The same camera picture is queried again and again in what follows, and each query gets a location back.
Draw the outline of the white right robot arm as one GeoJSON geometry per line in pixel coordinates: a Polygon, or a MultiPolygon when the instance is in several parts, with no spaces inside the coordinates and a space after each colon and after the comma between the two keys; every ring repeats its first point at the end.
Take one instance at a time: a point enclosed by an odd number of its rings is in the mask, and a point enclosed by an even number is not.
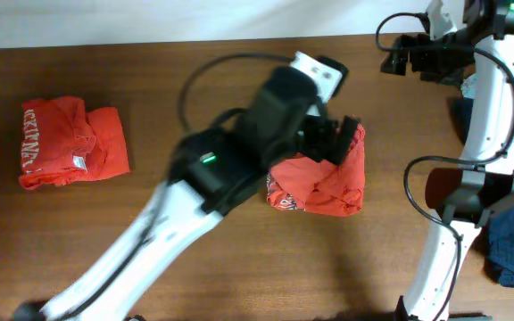
{"type": "Polygon", "coordinates": [[[463,152],[438,157],[428,176],[419,207],[430,221],[426,246],[394,311],[396,320],[446,320],[470,246],[490,218],[514,206],[514,1],[467,1],[461,23],[433,1],[418,19],[424,32],[386,48],[384,73],[442,82],[473,65],[477,75],[463,152]]]}

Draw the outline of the orange printed t-shirt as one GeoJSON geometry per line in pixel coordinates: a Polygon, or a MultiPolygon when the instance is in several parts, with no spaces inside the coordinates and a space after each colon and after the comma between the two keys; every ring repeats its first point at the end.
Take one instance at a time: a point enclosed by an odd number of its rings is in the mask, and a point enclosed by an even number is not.
{"type": "Polygon", "coordinates": [[[298,155],[273,167],[267,176],[269,205],[339,218],[360,212],[366,183],[365,135],[365,128],[358,126],[340,165],[298,155]]]}

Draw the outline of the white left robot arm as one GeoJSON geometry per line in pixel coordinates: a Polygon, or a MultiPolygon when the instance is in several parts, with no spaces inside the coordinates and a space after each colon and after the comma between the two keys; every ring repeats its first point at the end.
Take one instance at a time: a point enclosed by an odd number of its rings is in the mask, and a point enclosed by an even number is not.
{"type": "Polygon", "coordinates": [[[164,270],[232,209],[254,196],[269,170],[302,153],[339,164],[350,120],[327,117],[346,68],[314,62],[276,68],[252,103],[221,114],[183,139],[167,178],[132,225],[73,285],[47,301],[27,301],[16,320],[128,320],[164,270]]]}

